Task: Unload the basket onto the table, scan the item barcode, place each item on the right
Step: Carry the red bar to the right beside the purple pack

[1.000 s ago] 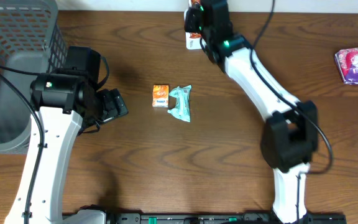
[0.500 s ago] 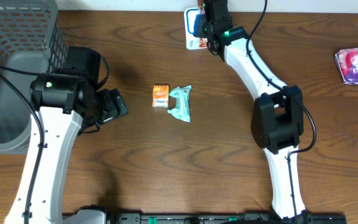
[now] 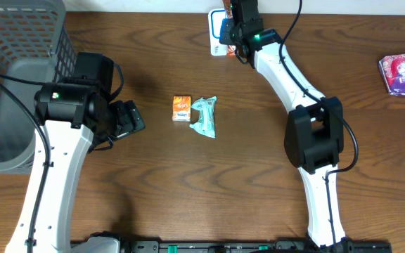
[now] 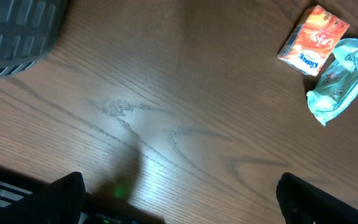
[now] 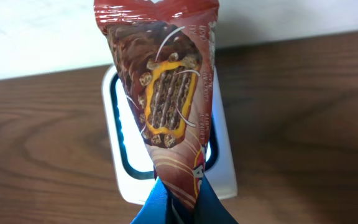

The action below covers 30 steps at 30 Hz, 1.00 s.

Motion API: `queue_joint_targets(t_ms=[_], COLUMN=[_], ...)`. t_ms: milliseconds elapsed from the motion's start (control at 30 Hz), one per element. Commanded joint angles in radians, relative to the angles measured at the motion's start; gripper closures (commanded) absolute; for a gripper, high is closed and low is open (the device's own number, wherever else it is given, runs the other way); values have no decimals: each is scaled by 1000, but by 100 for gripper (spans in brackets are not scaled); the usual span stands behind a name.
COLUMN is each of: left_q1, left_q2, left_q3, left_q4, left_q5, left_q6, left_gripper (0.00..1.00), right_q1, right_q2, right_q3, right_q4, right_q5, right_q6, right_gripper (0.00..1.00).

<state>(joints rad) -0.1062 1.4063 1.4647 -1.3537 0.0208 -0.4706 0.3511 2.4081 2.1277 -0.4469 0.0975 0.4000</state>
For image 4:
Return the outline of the teal white snack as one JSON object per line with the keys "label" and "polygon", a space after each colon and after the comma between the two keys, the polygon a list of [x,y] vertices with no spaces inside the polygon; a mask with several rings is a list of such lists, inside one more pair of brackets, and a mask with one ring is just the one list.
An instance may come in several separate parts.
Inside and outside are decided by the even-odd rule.
{"label": "teal white snack", "polygon": [[358,39],[342,39],[333,50],[334,60],[314,90],[306,94],[308,108],[326,126],[358,95]]}

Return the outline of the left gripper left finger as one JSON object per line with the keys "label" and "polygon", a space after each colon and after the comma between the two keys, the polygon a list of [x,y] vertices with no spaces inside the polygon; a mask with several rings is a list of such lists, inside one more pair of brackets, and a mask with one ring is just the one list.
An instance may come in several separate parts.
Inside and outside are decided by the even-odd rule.
{"label": "left gripper left finger", "polygon": [[85,201],[85,184],[72,172],[0,209],[0,224],[78,224]]}

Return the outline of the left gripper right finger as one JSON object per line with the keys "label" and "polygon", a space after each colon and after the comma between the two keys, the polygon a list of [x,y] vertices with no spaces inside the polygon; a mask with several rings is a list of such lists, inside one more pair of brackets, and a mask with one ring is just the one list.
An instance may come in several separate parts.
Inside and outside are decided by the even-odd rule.
{"label": "left gripper right finger", "polygon": [[278,181],[276,197],[287,224],[358,224],[358,209],[289,172]]}

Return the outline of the orange tissue pack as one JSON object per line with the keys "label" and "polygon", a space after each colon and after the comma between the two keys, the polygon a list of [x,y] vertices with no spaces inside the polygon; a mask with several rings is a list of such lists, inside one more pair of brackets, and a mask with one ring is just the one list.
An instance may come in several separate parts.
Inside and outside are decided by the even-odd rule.
{"label": "orange tissue pack", "polygon": [[323,7],[311,7],[302,15],[277,58],[315,77],[349,27],[350,24]]}

